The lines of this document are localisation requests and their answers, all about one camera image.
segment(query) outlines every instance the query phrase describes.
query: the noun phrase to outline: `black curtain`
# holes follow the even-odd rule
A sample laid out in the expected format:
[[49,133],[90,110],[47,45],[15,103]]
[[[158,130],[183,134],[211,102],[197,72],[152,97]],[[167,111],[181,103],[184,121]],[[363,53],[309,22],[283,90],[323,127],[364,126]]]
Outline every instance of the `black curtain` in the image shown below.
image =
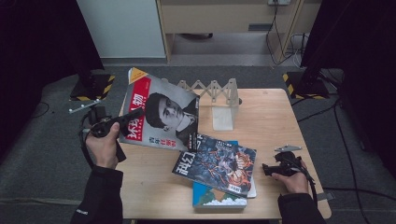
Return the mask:
[[339,93],[362,147],[376,152],[396,177],[395,12],[392,0],[323,0],[302,66],[344,70]]
[[93,69],[103,65],[77,1],[0,0],[0,161],[47,84]]

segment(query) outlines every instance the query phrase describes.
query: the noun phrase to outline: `gray carpet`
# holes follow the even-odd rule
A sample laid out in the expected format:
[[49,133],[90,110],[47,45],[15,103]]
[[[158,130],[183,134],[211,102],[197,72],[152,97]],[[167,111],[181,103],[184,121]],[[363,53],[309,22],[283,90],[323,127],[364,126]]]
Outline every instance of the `gray carpet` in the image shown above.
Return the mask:
[[[109,114],[117,116],[127,86],[130,67],[108,67],[116,75],[112,89],[102,105]],[[217,80],[221,86],[235,77],[238,88],[286,89],[282,74],[296,71],[295,67],[264,66],[139,66],[157,77],[165,77],[171,83],[181,79],[192,84],[200,79],[206,85]],[[66,77],[48,85],[42,94],[42,104],[37,106],[33,118],[26,124],[18,142],[0,167],[0,198],[40,198],[81,200],[90,168],[79,148],[78,125],[85,112],[69,115],[69,108],[81,103],[68,101],[77,82],[77,76]],[[290,99],[297,119],[317,113],[334,104],[338,96],[326,100]],[[396,197],[396,181],[383,168],[374,152],[362,151],[353,125],[340,106],[336,115],[351,155],[357,185]],[[301,121],[304,140],[309,148],[323,187],[353,189],[353,175],[333,110]],[[335,199],[329,201],[332,217],[328,223],[364,223],[355,191],[326,190]],[[371,223],[394,223],[396,202],[372,193],[361,192],[361,206]],[[68,223],[75,205],[45,203],[0,204],[0,223]]]

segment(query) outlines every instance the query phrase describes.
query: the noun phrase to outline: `white cabinet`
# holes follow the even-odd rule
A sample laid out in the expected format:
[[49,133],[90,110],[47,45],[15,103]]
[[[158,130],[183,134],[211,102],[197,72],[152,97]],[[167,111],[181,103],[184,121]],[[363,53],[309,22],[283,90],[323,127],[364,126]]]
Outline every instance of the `white cabinet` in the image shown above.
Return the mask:
[[165,58],[155,0],[78,0],[101,58]]

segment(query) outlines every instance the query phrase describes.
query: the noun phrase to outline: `barcode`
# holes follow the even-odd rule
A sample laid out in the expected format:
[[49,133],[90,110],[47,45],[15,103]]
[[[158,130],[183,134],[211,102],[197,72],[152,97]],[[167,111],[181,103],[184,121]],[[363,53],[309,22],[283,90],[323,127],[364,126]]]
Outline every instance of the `barcode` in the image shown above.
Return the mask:
[[241,188],[239,188],[238,186],[235,186],[235,185],[228,185],[228,190],[236,192],[236,193],[240,193],[242,191]]

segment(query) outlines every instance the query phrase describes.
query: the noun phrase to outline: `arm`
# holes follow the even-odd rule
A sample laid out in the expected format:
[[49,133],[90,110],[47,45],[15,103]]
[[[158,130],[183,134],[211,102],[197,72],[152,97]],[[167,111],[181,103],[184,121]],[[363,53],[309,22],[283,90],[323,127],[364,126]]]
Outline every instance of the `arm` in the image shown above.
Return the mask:
[[84,199],[75,211],[71,223],[122,223],[120,188],[121,171],[115,170],[116,141],[120,125],[115,123],[103,138],[89,134],[86,144],[96,160],[88,179]]
[[308,180],[304,174],[284,176],[273,173],[272,177],[283,182],[290,193],[279,196],[277,200],[284,224],[326,223],[309,195]]

